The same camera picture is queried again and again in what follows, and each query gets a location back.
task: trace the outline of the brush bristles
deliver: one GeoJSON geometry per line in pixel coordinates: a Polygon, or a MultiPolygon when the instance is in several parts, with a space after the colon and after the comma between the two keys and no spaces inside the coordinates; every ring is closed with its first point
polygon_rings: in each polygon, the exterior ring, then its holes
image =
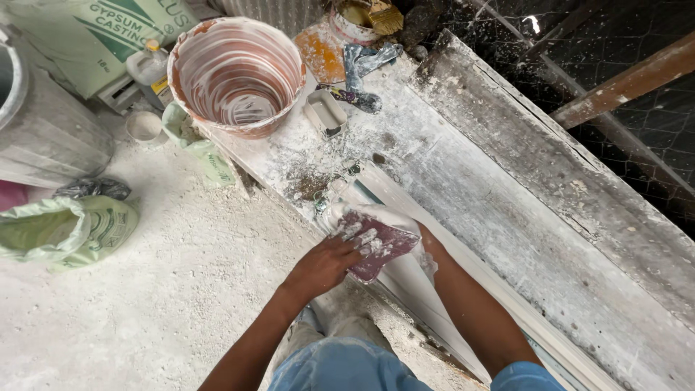
{"type": "Polygon", "coordinates": [[[403,28],[403,14],[396,7],[380,13],[369,14],[374,31],[381,35],[391,35],[403,28]]]}

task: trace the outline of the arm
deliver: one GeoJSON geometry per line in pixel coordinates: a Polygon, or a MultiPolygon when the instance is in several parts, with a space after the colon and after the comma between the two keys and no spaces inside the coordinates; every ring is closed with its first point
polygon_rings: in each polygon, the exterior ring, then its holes
{"type": "Polygon", "coordinates": [[[422,224],[425,251],[439,270],[434,289],[461,336],[492,378],[517,361],[541,365],[512,316],[451,258],[444,246],[422,224]]]}
{"type": "Polygon", "coordinates": [[[316,296],[340,284],[364,255],[359,239],[326,238],[299,260],[254,323],[222,357],[198,391],[256,390],[285,331],[316,296]]]}

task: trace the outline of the concrete floor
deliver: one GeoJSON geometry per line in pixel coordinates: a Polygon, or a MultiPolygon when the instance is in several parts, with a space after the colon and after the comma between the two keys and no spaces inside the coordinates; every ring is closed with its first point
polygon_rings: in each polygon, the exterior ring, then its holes
{"type": "MultiPolygon", "coordinates": [[[[262,191],[246,201],[207,189],[200,172],[171,143],[121,142],[105,176],[126,182],[141,212],[123,246],[56,275],[0,262],[0,390],[197,388],[316,241],[262,191]]],[[[318,302],[328,331],[344,317],[374,319],[433,390],[479,389],[354,283],[318,302]]]]}

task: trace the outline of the gray bucket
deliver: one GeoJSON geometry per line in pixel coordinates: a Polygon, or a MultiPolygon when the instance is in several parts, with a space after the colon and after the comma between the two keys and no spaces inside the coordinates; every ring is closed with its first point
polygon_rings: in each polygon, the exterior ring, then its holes
{"type": "Polygon", "coordinates": [[[113,155],[97,117],[3,42],[0,104],[0,179],[57,188],[98,175],[113,155]]]}

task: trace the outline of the yellow cap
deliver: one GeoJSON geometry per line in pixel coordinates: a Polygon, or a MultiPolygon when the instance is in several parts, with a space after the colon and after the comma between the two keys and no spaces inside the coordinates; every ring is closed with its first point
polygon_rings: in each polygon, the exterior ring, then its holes
{"type": "Polygon", "coordinates": [[[150,50],[153,50],[153,51],[159,50],[159,42],[157,42],[157,40],[152,40],[152,39],[146,40],[145,41],[145,47],[150,49],[150,50]]]}

